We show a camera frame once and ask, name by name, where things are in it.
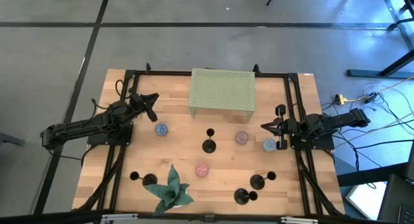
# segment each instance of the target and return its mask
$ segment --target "green origami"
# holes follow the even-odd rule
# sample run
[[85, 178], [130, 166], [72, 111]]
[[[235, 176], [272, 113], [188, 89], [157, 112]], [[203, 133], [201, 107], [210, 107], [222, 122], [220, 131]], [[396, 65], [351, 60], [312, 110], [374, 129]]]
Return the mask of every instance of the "green origami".
[[194, 200], [186, 194], [188, 184], [180, 184], [180, 177], [171, 165], [168, 174], [168, 185], [146, 185], [144, 188], [161, 199], [154, 211], [154, 216], [173, 208], [175, 205], [188, 205]]

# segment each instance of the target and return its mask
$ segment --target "blue ball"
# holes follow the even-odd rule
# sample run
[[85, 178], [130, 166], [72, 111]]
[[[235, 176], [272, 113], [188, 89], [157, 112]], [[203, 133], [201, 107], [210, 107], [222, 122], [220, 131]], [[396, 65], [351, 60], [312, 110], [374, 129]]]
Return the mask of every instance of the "blue ball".
[[167, 132], [168, 132], [168, 127], [167, 127], [166, 124], [157, 124], [155, 126], [155, 133], [158, 136], [160, 136], [160, 137], [165, 136], [165, 135], [167, 135]]
[[263, 149], [267, 152], [272, 152], [276, 150], [276, 141], [273, 139], [265, 139], [263, 141]]

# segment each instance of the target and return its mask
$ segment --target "concrete floor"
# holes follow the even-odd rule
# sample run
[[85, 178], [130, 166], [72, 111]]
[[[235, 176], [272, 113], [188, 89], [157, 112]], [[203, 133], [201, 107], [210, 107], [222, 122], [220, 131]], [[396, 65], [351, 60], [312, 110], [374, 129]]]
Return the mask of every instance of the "concrete floor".
[[[383, 0], [109, 0], [103, 22], [284, 22], [284, 23], [391, 23]], [[94, 22], [102, 0], [0, 0], [0, 21]], [[391, 0], [395, 8], [402, 0]], [[26, 140], [24, 147], [0, 147], [0, 216], [31, 212], [48, 153], [38, 134], [61, 122], [76, 81], [91, 28], [0, 28], [0, 132]], [[212, 67], [263, 72], [314, 73], [320, 102], [336, 93], [361, 95], [371, 82], [348, 78], [346, 69], [379, 70], [408, 52], [397, 30], [338, 30], [321, 28], [101, 28], [73, 120], [88, 118], [91, 98], [99, 98], [106, 70], [190, 70]], [[414, 71], [413, 65], [404, 68]], [[391, 85], [398, 80], [374, 79]], [[398, 88], [408, 91], [412, 82]], [[406, 101], [394, 91], [385, 94], [392, 110], [409, 113]], [[411, 103], [414, 96], [408, 96]], [[381, 106], [365, 109], [377, 128], [395, 119]], [[340, 113], [349, 105], [338, 107]], [[325, 110], [334, 115], [334, 109]], [[351, 138], [358, 132], [347, 132]], [[401, 127], [383, 130], [353, 141], [364, 146], [385, 140], [412, 139]], [[80, 157], [86, 139], [68, 142], [63, 154]], [[364, 149], [382, 166], [405, 162], [410, 143]], [[335, 156], [354, 165], [347, 145]], [[361, 169], [376, 165], [360, 157]], [[338, 173], [343, 172], [337, 166]], [[78, 161], [62, 159], [45, 212], [71, 208], [78, 182]], [[174, 223], [147, 221], [146, 223]]]

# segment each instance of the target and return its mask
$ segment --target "red ball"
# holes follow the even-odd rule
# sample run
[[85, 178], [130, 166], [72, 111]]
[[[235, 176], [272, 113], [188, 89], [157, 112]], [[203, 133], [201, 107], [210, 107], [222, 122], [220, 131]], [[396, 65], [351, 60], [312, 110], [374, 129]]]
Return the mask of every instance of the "red ball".
[[195, 166], [195, 174], [198, 177], [204, 177], [208, 174], [208, 166], [207, 164], [200, 162]]

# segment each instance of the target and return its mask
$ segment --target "wooden tabletop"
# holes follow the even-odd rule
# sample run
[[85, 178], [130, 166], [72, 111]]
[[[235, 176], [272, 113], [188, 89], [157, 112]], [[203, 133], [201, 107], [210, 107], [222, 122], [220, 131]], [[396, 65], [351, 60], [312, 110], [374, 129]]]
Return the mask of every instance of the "wooden tabletop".
[[[101, 106], [108, 106], [119, 99], [114, 86], [118, 79], [124, 78], [124, 73], [120, 69], [108, 70], [100, 97]], [[300, 74], [299, 79], [306, 112], [321, 113], [313, 75]], [[140, 76], [138, 93], [160, 95], [153, 108], [158, 121], [151, 122], [146, 114], [134, 119], [133, 138], [125, 153], [116, 210], [153, 212], [159, 198], [149, 193], [141, 180], [130, 180], [129, 175], [134, 171], [142, 177], [155, 174], [158, 184], [166, 185], [173, 163], [180, 181], [190, 184], [188, 193], [194, 202], [168, 212], [304, 215], [294, 150], [289, 147], [287, 150], [266, 152], [262, 147], [263, 140], [272, 138], [272, 134], [261, 129], [260, 125], [275, 119], [274, 108], [277, 105], [287, 104], [283, 79], [256, 78], [256, 112], [249, 122], [246, 113], [230, 110], [199, 110], [192, 117], [188, 110], [190, 80], [190, 76]], [[293, 84], [290, 86], [295, 103]], [[154, 128], [158, 123], [168, 125], [165, 137], [156, 136]], [[201, 147], [207, 139], [208, 128], [215, 130], [212, 139], [217, 144], [216, 151], [211, 154], [204, 153]], [[234, 141], [238, 131], [248, 133], [249, 140], [245, 145]], [[108, 146], [97, 146], [86, 156], [73, 208], [84, 204], [102, 180], [108, 149]], [[332, 158], [319, 150], [314, 150], [313, 156], [318, 184], [335, 207], [344, 212]], [[206, 177], [195, 175], [195, 165], [199, 162], [205, 162], [210, 168]], [[269, 171], [275, 172], [277, 179], [267, 180], [264, 189], [256, 191], [256, 201], [249, 201], [246, 205], [238, 205], [234, 201], [234, 192], [238, 188], [253, 190], [249, 183], [252, 175], [266, 175]], [[109, 185], [105, 207], [109, 205], [111, 190]], [[309, 185], [308, 193], [311, 211], [315, 212]]]

